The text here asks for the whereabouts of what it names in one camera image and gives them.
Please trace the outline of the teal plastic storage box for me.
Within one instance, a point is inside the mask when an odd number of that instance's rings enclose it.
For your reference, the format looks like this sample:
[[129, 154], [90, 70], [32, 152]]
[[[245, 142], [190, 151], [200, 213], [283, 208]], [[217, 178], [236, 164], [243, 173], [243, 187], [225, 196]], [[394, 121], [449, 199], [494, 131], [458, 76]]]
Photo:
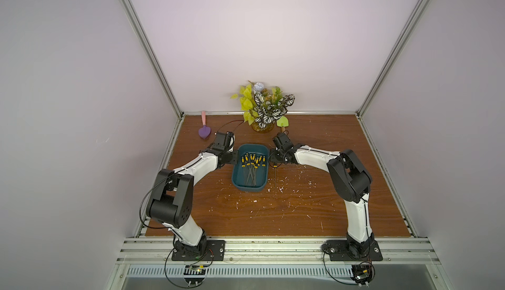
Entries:
[[241, 191], [262, 191], [268, 182], [268, 155], [268, 148], [264, 145], [241, 145], [231, 177], [233, 185]]

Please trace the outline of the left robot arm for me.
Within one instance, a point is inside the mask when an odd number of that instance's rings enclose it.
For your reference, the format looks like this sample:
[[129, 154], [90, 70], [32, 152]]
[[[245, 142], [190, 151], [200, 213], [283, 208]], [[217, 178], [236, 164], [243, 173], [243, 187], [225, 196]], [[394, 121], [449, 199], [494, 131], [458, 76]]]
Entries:
[[144, 198], [146, 216], [174, 234], [178, 251], [189, 251], [197, 257], [205, 254], [205, 231], [191, 216], [194, 187], [207, 174], [237, 162], [234, 145], [233, 132], [218, 132], [195, 159], [174, 170], [161, 170]]

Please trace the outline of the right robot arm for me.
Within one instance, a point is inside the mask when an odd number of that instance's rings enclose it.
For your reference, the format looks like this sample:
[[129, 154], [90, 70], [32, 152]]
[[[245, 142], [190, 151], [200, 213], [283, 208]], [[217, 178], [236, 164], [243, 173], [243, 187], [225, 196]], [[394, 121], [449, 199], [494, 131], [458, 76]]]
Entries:
[[271, 163], [311, 166], [330, 175], [335, 191], [345, 202], [347, 253], [352, 258], [366, 257], [375, 241], [368, 207], [372, 176], [356, 153], [350, 149], [335, 152], [295, 145], [283, 132], [273, 138], [273, 143]]

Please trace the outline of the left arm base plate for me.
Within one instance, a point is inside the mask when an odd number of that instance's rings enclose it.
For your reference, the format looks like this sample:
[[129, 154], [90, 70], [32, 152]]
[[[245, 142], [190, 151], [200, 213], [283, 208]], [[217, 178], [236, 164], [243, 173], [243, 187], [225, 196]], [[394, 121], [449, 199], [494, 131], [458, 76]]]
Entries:
[[202, 239], [197, 246], [189, 246], [176, 240], [172, 261], [223, 261], [226, 242], [218, 239]]

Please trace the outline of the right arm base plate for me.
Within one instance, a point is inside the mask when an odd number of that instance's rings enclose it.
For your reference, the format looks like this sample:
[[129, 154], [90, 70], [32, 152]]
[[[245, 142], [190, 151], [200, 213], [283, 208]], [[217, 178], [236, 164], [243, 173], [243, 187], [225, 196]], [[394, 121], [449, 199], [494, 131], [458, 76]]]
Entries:
[[327, 240], [321, 245], [323, 253], [330, 256], [330, 261], [365, 262], [382, 261], [383, 255], [375, 240], [357, 243], [347, 240]]

